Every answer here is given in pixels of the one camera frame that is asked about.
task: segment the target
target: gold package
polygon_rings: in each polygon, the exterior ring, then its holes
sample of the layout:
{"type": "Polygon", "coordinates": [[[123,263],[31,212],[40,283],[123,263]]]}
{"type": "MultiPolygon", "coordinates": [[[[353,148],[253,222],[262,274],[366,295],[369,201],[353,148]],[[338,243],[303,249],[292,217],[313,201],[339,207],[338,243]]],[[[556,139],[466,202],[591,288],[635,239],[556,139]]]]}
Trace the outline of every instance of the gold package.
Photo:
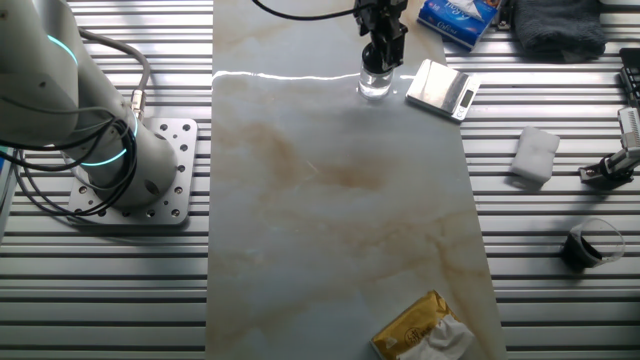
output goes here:
{"type": "Polygon", "coordinates": [[[383,359],[396,360],[418,345],[447,315],[460,321],[440,294],[430,291],[374,336],[371,345],[383,359]]]}

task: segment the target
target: black device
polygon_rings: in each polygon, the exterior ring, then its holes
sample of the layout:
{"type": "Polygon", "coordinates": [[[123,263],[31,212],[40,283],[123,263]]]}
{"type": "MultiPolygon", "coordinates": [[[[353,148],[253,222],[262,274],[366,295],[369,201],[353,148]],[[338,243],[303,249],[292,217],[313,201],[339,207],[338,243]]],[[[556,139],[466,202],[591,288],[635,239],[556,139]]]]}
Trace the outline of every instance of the black device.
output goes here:
{"type": "Polygon", "coordinates": [[[408,29],[400,23],[400,15],[407,3],[408,0],[356,0],[353,15],[360,36],[371,34],[371,43],[362,52],[367,71],[383,74],[402,65],[408,29]]]}
{"type": "Polygon", "coordinates": [[[624,85],[629,106],[640,109],[640,48],[620,50],[623,68],[620,79],[624,85]]]}

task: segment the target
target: white sponge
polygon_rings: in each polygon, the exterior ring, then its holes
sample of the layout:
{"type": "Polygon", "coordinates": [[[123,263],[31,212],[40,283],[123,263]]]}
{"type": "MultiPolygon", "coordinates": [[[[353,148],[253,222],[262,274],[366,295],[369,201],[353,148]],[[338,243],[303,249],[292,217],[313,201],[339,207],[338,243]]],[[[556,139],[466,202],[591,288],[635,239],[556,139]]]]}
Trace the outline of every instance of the white sponge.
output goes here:
{"type": "Polygon", "coordinates": [[[511,171],[540,183],[549,181],[558,145],[559,137],[536,128],[524,128],[518,142],[516,158],[511,163],[511,171]]]}

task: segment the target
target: tissue box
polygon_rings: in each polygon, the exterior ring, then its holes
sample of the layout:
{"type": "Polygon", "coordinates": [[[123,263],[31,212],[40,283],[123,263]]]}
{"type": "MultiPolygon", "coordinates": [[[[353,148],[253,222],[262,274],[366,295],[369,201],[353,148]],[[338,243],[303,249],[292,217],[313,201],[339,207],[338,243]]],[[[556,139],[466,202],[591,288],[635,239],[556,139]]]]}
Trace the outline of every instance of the tissue box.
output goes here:
{"type": "Polygon", "coordinates": [[[418,345],[447,315],[460,321],[440,294],[431,291],[374,336],[371,345],[383,360],[396,360],[418,345]]]}
{"type": "Polygon", "coordinates": [[[418,22],[473,50],[498,13],[483,0],[474,0],[474,4],[484,22],[466,15],[448,0],[425,1],[418,22]]]}

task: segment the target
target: marble surface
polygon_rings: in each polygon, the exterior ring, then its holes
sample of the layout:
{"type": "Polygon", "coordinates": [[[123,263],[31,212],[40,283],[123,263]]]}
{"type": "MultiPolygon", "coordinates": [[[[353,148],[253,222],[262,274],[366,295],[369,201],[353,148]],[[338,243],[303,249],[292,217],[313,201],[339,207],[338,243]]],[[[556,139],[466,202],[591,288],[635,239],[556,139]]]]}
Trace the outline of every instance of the marble surface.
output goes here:
{"type": "Polygon", "coordinates": [[[404,99],[444,61],[419,7],[391,93],[368,102],[352,17],[216,3],[207,359],[376,359],[369,339],[432,289],[477,336],[463,359],[506,359],[459,128],[404,99]]]}

